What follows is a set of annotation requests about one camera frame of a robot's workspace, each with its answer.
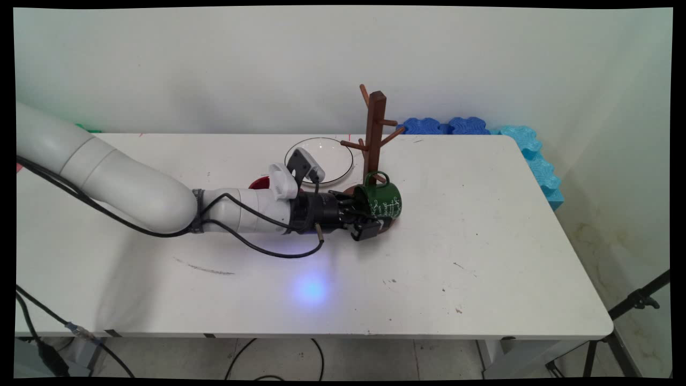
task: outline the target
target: blue foam tile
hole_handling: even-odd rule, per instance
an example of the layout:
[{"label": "blue foam tile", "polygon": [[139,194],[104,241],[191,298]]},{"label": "blue foam tile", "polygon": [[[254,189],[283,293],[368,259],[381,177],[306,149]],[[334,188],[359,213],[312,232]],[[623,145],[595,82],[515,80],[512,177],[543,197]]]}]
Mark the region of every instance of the blue foam tile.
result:
[{"label": "blue foam tile", "polygon": [[486,122],[477,117],[455,117],[448,124],[453,127],[453,135],[490,135]]},{"label": "blue foam tile", "polygon": [[557,190],[560,186],[560,179],[553,174],[555,167],[552,163],[546,161],[539,152],[532,159],[527,159],[526,162],[546,197]]},{"label": "blue foam tile", "polygon": [[401,126],[405,127],[403,134],[442,134],[442,131],[439,128],[440,122],[434,118],[424,118],[423,120],[418,120],[413,117],[404,121],[402,125],[398,125],[397,127]]},{"label": "blue foam tile", "polygon": [[562,205],[562,203],[565,202],[565,198],[562,197],[562,193],[560,192],[559,189],[555,189],[554,192],[552,192],[548,197],[548,203],[550,204],[550,207],[555,211],[557,208]]},{"label": "blue foam tile", "polygon": [[512,137],[526,159],[534,158],[543,147],[543,144],[536,139],[536,131],[528,126],[505,126],[500,129],[500,133]]},{"label": "blue foam tile", "polygon": [[444,135],[450,135],[453,133],[453,130],[455,130],[455,128],[450,126],[449,124],[440,124],[438,125],[438,128],[440,129],[440,132]]}]

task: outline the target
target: floor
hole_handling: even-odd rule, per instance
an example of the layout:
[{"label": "floor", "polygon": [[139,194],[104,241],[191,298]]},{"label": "floor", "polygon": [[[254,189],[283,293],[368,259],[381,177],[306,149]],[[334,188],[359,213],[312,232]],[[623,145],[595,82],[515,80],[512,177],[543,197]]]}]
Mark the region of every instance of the floor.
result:
[{"label": "floor", "polygon": [[[249,339],[109,338],[107,346],[139,378],[223,379],[231,359]],[[475,341],[318,339],[324,381],[416,381],[482,379]],[[565,376],[581,376],[587,344],[556,361]],[[257,339],[234,365],[230,379],[273,374],[285,380],[316,381],[320,356],[309,339]],[[621,376],[606,344],[598,345],[593,376]],[[126,373],[101,353],[93,376]],[[550,378],[542,365],[526,378]]]}]

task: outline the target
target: wooden mug tree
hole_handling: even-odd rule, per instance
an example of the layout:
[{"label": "wooden mug tree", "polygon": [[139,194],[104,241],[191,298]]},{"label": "wooden mug tree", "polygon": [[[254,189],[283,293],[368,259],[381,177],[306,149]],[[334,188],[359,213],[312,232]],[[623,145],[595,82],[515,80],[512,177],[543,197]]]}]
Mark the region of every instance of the wooden mug tree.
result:
[{"label": "wooden mug tree", "polygon": [[[364,157],[364,172],[362,173],[362,178],[364,179],[364,176],[366,176],[367,173],[374,172],[375,170],[379,169],[379,155],[381,153],[381,147],[390,142],[398,134],[401,134],[403,131],[405,131],[405,128],[400,127],[391,135],[381,140],[383,127],[396,127],[398,126],[398,122],[384,118],[384,114],[386,114],[386,96],[382,92],[374,91],[371,94],[367,94],[367,88],[364,86],[364,84],[359,86],[359,90],[362,91],[364,103],[367,104],[366,141],[362,141],[362,138],[360,138],[358,144],[348,141],[341,141],[341,144],[343,146],[362,151],[362,156]],[[369,183],[371,185],[376,185],[377,181],[381,183],[386,182],[382,176],[375,174],[374,179],[371,179]]]}]

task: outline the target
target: electrical cable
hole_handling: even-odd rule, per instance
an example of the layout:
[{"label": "electrical cable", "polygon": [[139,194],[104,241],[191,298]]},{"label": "electrical cable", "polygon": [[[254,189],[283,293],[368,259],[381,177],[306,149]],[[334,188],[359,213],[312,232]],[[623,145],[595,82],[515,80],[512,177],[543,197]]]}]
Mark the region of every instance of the electrical cable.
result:
[{"label": "electrical cable", "polygon": [[[314,197],[317,197],[317,195],[319,195],[319,180],[315,181],[315,186],[314,186]],[[248,207],[247,205],[243,204],[241,201],[238,201],[234,196],[231,196],[229,193],[223,193],[223,194],[219,195],[217,198],[215,198],[214,200],[212,200],[212,201],[211,201],[211,202],[210,202],[210,203],[200,212],[200,216],[202,217],[205,213],[207,213],[207,211],[208,211],[210,208],[212,208],[212,206],[214,206],[214,204],[218,203],[218,202],[219,202],[222,198],[224,198],[224,197],[230,199],[231,201],[233,201],[233,202],[234,202],[235,204],[237,204],[238,206],[240,206],[240,207],[246,209],[248,212],[250,212],[250,213],[252,213],[252,214],[258,216],[259,218],[262,218],[262,219],[264,219],[264,220],[266,220],[266,221],[268,221],[268,222],[270,222],[270,223],[272,223],[272,224],[274,224],[274,225],[278,225],[278,226],[280,226],[280,227],[288,228],[288,229],[291,229],[291,230],[303,231],[303,230],[309,229],[309,224],[310,224],[310,222],[312,222],[312,220],[314,219],[314,197],[313,197],[313,198],[310,200],[310,202],[309,202],[309,210],[307,211],[307,218],[306,218],[306,220],[305,220],[305,224],[304,224],[301,228],[298,228],[298,227],[294,227],[294,226],[291,226],[291,225],[288,225],[288,224],[280,223],[279,221],[274,220],[273,218],[269,218],[269,217],[263,215],[262,213],[260,213],[260,212],[258,212],[258,211],[256,211],[256,210],[254,210],[253,208]],[[240,240],[242,243],[244,243],[244,244],[247,245],[248,247],[250,247],[250,248],[252,248],[252,249],[254,249],[255,251],[258,251],[258,252],[260,252],[260,253],[264,253],[265,255],[274,256],[275,258],[282,258],[282,259],[297,259],[297,258],[304,258],[305,256],[310,256],[311,254],[316,253],[317,251],[319,251],[319,249],[321,249],[322,245],[324,244],[324,237],[323,237],[323,235],[322,235],[322,233],[321,233],[321,231],[320,231],[321,228],[319,227],[319,224],[315,224],[315,228],[317,229],[317,236],[319,237],[319,244],[318,244],[316,247],[314,247],[314,249],[311,249],[310,251],[307,251],[307,252],[304,252],[304,253],[297,253],[297,254],[294,254],[294,255],[289,255],[289,254],[279,253],[279,252],[272,252],[272,251],[268,251],[267,249],[258,247],[257,245],[252,244],[250,241],[247,241],[243,236],[239,235],[238,232],[236,232],[235,230],[231,229],[229,226],[227,226],[226,224],[222,223],[222,222],[219,221],[219,220],[215,220],[215,219],[213,219],[213,218],[208,218],[208,219],[206,219],[206,220],[203,220],[203,221],[201,222],[201,224],[215,224],[215,225],[219,225],[223,230],[225,230],[225,231],[227,231],[228,233],[234,235],[234,237],[236,237],[238,240]]]},{"label": "electrical cable", "polygon": [[41,310],[45,311],[45,313],[53,317],[53,319],[59,321],[63,326],[65,326],[68,323],[68,321],[59,317],[56,313],[52,312],[50,308],[46,307],[43,303],[39,302],[35,297],[31,296],[28,292],[24,291],[24,288],[21,288],[19,284],[16,285],[16,291],[22,294],[28,300],[30,300],[31,303],[36,304]]},{"label": "electrical cable", "polygon": [[31,335],[36,340],[36,345],[38,346],[38,357],[54,376],[69,376],[69,365],[67,365],[67,362],[64,361],[64,359],[60,356],[60,353],[58,353],[54,347],[40,340],[40,337],[38,337],[38,334],[36,334],[34,324],[31,321],[31,315],[29,315],[29,309],[26,306],[26,302],[24,302],[24,299],[21,297],[21,295],[19,295],[19,292],[15,291],[14,294],[16,296],[16,300],[19,302],[22,313],[24,314],[26,326],[28,326]]},{"label": "electrical cable", "polygon": [[128,374],[130,378],[136,378],[131,372],[131,370],[129,370],[129,368],[124,364],[124,362],[121,359],[119,359],[119,357],[114,352],[112,352],[112,350],[110,350],[110,348],[107,347],[105,343],[100,343],[99,346],[102,347],[102,349],[105,350],[124,369],[124,371]]},{"label": "electrical cable", "polygon": [[15,292],[14,294],[16,295],[16,300],[19,302],[19,306],[21,307],[21,312],[24,314],[24,320],[26,321],[26,326],[31,332],[31,336],[36,342],[39,342],[40,338],[38,337],[38,334],[36,334],[36,329],[34,328],[33,322],[31,322],[31,316],[29,315],[29,309],[26,306],[26,302],[24,302],[24,299],[22,299],[18,293]]},{"label": "electrical cable", "polygon": [[157,232],[150,231],[149,229],[139,227],[138,225],[135,225],[134,223],[131,223],[127,220],[124,220],[123,218],[119,217],[118,215],[110,212],[107,210],[105,207],[100,205],[99,203],[95,202],[91,197],[83,193],[80,188],[78,188],[76,185],[72,184],[69,180],[66,178],[60,176],[59,174],[48,170],[37,163],[31,162],[26,158],[23,158],[21,156],[16,156],[16,162],[20,163],[24,168],[27,168],[34,174],[44,178],[51,184],[55,185],[56,187],[64,190],[65,192],[69,193],[71,196],[75,197],[76,199],[82,201],[86,205],[92,207],[93,209],[107,215],[108,217],[112,218],[113,220],[116,220],[127,227],[137,230],[141,232],[142,234],[146,234],[149,236],[155,236],[155,237],[160,237],[160,238],[169,238],[169,237],[177,237],[177,236],[182,236],[190,232],[190,228],[186,227],[185,229],[182,229],[180,231],[171,233],[171,234],[160,234]]},{"label": "electrical cable", "polygon": [[[21,288],[18,284],[16,285],[16,300],[19,302],[19,306],[21,306],[21,310],[24,313],[24,319],[26,320],[26,325],[29,328],[29,331],[31,332],[31,335],[34,337],[36,340],[36,343],[38,344],[38,355],[40,355],[41,359],[43,360],[43,363],[55,373],[56,376],[69,376],[69,366],[65,363],[64,359],[57,353],[57,350],[55,350],[52,346],[46,345],[43,343],[38,335],[36,334],[36,330],[34,329],[34,325],[31,322],[31,317],[29,316],[29,310],[26,307],[26,303],[24,302],[24,299],[19,295],[21,293],[22,295],[26,296],[28,300],[31,301],[31,303],[35,304],[38,306],[41,310],[45,311],[48,315],[53,317],[53,319],[59,321],[62,323],[65,327],[67,327],[69,323],[68,321],[64,320],[63,318],[59,317],[56,313],[54,313],[50,308],[48,308],[46,305],[43,303],[39,302],[35,297],[31,296],[28,292],[24,291],[23,288]],[[102,343],[101,340],[99,339],[94,339],[90,340],[95,345],[98,345],[102,347],[103,350],[105,350],[111,357],[126,371],[129,377],[135,378],[131,370],[124,364],[124,362],[114,353],[110,348],[105,346],[105,343]]]},{"label": "electrical cable", "polygon": [[[317,196],[318,194],[319,194],[319,181],[316,181],[315,185],[314,185],[314,196]],[[298,228],[298,227],[294,227],[293,225],[288,225],[288,224],[282,223],[281,221],[277,221],[277,220],[274,220],[273,218],[265,216],[264,214],[258,212],[257,210],[255,210],[255,209],[247,206],[246,204],[242,203],[240,200],[238,200],[238,198],[235,198],[234,196],[232,196],[229,193],[222,193],[217,198],[212,200],[209,204],[207,204],[207,206],[202,211],[200,211],[200,217],[203,217],[207,213],[207,211],[209,211],[216,203],[220,202],[222,200],[222,198],[224,198],[224,197],[228,198],[234,204],[242,207],[243,209],[245,209],[248,212],[254,214],[255,216],[261,218],[262,220],[267,221],[269,223],[272,223],[274,225],[278,225],[279,227],[282,227],[282,228],[290,229],[292,231],[303,231],[303,230],[309,229],[308,224],[312,221],[312,218],[314,217],[314,211],[312,210],[312,208],[314,207],[314,204],[313,204],[314,200],[310,202],[309,211],[307,213],[307,220],[305,221],[305,224],[302,227]]]},{"label": "electrical cable", "polygon": [[228,233],[234,235],[238,240],[240,240],[242,243],[244,243],[245,245],[249,246],[250,248],[254,249],[255,251],[258,251],[258,252],[260,252],[260,253],[264,253],[265,255],[274,256],[275,258],[283,258],[283,259],[304,258],[305,256],[310,256],[311,254],[313,254],[313,253],[319,251],[319,249],[320,249],[320,248],[322,247],[322,245],[324,244],[324,240],[323,240],[323,239],[320,239],[320,240],[319,240],[319,244],[318,244],[316,247],[314,247],[314,249],[312,249],[312,250],[310,250],[310,251],[307,251],[307,252],[304,252],[304,253],[298,253],[298,254],[296,254],[296,255],[287,255],[287,254],[284,254],[284,253],[278,253],[278,252],[268,251],[268,250],[266,250],[266,249],[263,249],[263,248],[258,247],[258,246],[255,245],[255,244],[252,244],[250,241],[247,241],[243,236],[239,235],[238,232],[236,232],[235,230],[233,230],[233,229],[231,229],[230,227],[226,226],[226,225],[225,225],[224,223],[222,223],[221,221],[213,220],[213,219],[203,220],[203,221],[202,221],[202,224],[208,224],[208,223],[212,223],[212,224],[219,225],[219,226],[222,227],[225,231],[227,231]]},{"label": "electrical cable", "polygon": [[[238,351],[238,354],[236,354],[236,356],[233,357],[233,360],[231,360],[231,364],[228,366],[228,370],[226,371],[226,375],[224,376],[225,381],[228,380],[228,376],[231,374],[231,370],[233,369],[233,365],[238,360],[238,357],[241,356],[241,354],[243,354],[243,351],[245,351],[245,349],[248,348],[252,344],[252,342],[254,342],[256,340],[257,340],[257,338],[252,338],[248,342],[248,344],[243,346],[243,348],[240,351]],[[322,360],[322,366],[319,370],[319,379],[317,380],[317,381],[321,381],[322,378],[324,378],[324,352],[322,352],[322,348],[319,346],[319,343],[317,343],[317,341],[315,339],[310,339],[310,340],[314,342],[315,346],[317,346],[317,350],[319,351],[319,357]],[[284,381],[283,378],[281,378],[280,376],[275,376],[275,375],[263,375],[263,376],[260,376],[258,378],[253,379],[253,381],[260,381],[260,380],[265,379],[265,378],[275,378],[275,379],[278,379],[280,381]]]},{"label": "electrical cable", "polygon": [[278,379],[279,381],[285,381],[285,379],[281,378],[280,376],[275,376],[275,375],[263,375],[261,377],[253,379],[253,381],[262,381],[265,378],[275,378],[275,379]]},{"label": "electrical cable", "polygon": [[268,216],[265,216],[264,214],[258,212],[257,210],[255,210],[255,209],[247,206],[246,204],[242,203],[241,201],[239,201],[237,198],[230,195],[229,193],[222,193],[217,198],[212,200],[212,202],[207,204],[207,206],[200,212],[200,217],[205,215],[205,213],[207,213],[208,210],[210,210],[216,203],[220,202],[222,200],[222,198],[224,198],[224,197],[228,198],[229,200],[233,201],[234,204],[242,207],[243,209],[247,210],[248,212],[254,214],[255,216],[261,218],[264,221],[268,221],[269,223],[272,223],[274,225],[278,225],[279,227],[291,229],[292,231],[297,231],[300,229],[300,228],[294,227],[292,225],[288,225],[288,224],[282,223],[280,221],[274,220],[273,218],[270,218]]},{"label": "electrical cable", "polygon": [[[131,229],[137,230],[143,234],[146,234],[149,236],[160,237],[160,238],[170,238],[170,237],[182,236],[182,235],[185,235],[185,234],[190,232],[190,227],[187,227],[187,228],[182,229],[180,231],[174,232],[172,234],[160,234],[160,233],[153,232],[153,231],[150,231],[148,229],[139,227],[138,225],[135,225],[135,224],[133,224],[127,220],[124,220],[123,218],[119,217],[118,215],[110,212],[105,207],[102,207],[100,204],[96,203],[93,199],[91,199],[88,195],[83,193],[83,191],[81,191],[80,188],[78,188],[76,185],[72,184],[72,182],[70,182],[66,178],[60,176],[59,174],[52,172],[51,170],[48,170],[48,169],[38,165],[37,163],[29,161],[28,159],[23,158],[19,155],[16,156],[16,161],[17,161],[17,163],[20,163],[22,166],[27,168],[29,171],[31,171],[34,174],[44,178],[46,181],[50,182],[51,184],[55,185],[56,187],[60,188],[61,190],[64,190],[65,192],[67,192],[68,194],[70,194],[74,198],[78,199],[79,201],[82,201],[83,203],[92,207],[93,209],[96,209],[97,211],[107,215],[108,217],[126,225],[127,227],[129,227]],[[319,181],[316,181],[315,182],[315,191],[314,191],[315,196],[317,196],[318,193],[319,193]],[[224,194],[220,195],[219,197],[215,198],[214,200],[212,200],[212,202],[209,203],[200,212],[200,215],[202,216],[203,214],[205,214],[208,209],[210,209],[212,206],[214,206],[214,204],[219,202],[219,200],[221,200],[224,197],[229,198],[231,201],[233,201],[238,206],[244,208],[245,210],[249,211],[250,213],[254,214],[255,216],[258,216],[259,218],[262,218],[265,221],[268,221],[272,224],[278,225],[280,227],[288,228],[291,230],[303,231],[303,230],[309,229],[308,224],[312,221],[312,218],[314,217],[314,211],[313,211],[314,200],[310,201],[309,211],[307,214],[307,220],[305,221],[305,224],[303,225],[302,228],[297,228],[297,227],[293,227],[293,226],[288,225],[288,224],[281,223],[277,220],[274,220],[272,218],[269,218],[269,217],[263,215],[262,213],[259,213],[258,211],[254,210],[253,208],[248,207],[247,205],[238,201],[236,198],[234,198],[233,196],[231,196],[228,193],[224,193]],[[269,255],[269,256],[278,257],[278,258],[304,258],[305,256],[310,256],[311,254],[319,251],[319,249],[322,247],[322,244],[324,243],[324,239],[321,236],[321,233],[318,231],[320,241],[319,241],[319,245],[317,247],[315,247],[311,251],[308,251],[305,253],[299,253],[296,255],[287,255],[284,253],[267,251],[266,249],[262,249],[262,248],[258,247],[257,245],[250,243],[245,238],[241,237],[236,231],[233,231],[233,229],[227,227],[226,225],[224,225],[220,221],[212,220],[212,219],[202,221],[202,224],[205,224],[205,223],[214,223],[216,225],[219,225],[224,230],[226,230],[228,233],[234,235],[241,242],[243,242],[245,245],[248,245],[250,248],[254,249],[255,251],[264,253],[264,254]]]},{"label": "electrical cable", "polygon": [[74,343],[75,340],[76,340],[76,337],[71,337],[71,339],[69,339],[69,343],[67,343],[66,345],[59,348],[57,350],[57,352],[60,352],[60,351],[64,350],[65,348],[69,347],[72,343]]}]

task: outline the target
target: white table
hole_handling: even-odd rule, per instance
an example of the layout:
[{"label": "white table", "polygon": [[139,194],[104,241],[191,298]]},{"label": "white table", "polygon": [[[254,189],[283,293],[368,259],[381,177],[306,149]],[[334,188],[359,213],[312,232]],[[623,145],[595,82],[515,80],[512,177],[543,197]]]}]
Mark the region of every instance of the white table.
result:
[{"label": "white table", "polygon": [[[246,188],[313,137],[98,136],[203,189]],[[351,173],[327,190],[361,181],[362,154],[352,151]],[[489,351],[487,377],[520,374],[544,354],[550,360],[560,341],[612,331],[511,138],[401,135],[382,148],[380,168],[403,198],[393,228],[362,242],[335,231],[297,260],[262,255],[229,234],[145,236],[24,169],[16,176],[17,282],[99,336],[477,339]],[[316,245],[312,235],[248,239],[284,253]],[[26,335],[16,307],[15,333]],[[29,310],[43,336],[69,334]],[[498,359],[493,342],[502,337],[527,342]]]}]

